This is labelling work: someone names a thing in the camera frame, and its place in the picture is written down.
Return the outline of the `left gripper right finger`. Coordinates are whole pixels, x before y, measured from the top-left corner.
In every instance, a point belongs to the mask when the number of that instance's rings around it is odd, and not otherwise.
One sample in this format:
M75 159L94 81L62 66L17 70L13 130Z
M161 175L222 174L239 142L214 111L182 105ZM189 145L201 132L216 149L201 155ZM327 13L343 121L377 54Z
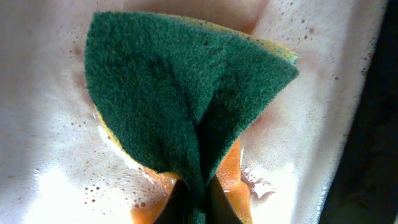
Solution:
M206 190L209 224L243 224L230 205L216 175L210 180Z

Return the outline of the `green yellow scrub sponge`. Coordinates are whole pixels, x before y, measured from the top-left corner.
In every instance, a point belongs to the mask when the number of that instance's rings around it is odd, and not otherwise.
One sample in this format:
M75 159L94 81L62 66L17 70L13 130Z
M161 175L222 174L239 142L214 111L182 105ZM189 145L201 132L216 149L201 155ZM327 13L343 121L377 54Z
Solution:
M85 45L89 96L110 138L170 172L208 223L207 186L238 137L297 75L281 45L191 17L96 12Z

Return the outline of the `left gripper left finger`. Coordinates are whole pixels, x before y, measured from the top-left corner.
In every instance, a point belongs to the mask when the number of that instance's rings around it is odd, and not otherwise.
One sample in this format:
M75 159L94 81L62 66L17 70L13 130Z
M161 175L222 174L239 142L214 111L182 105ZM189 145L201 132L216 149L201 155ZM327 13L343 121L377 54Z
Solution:
M176 181L153 224L190 224L190 194L184 181Z

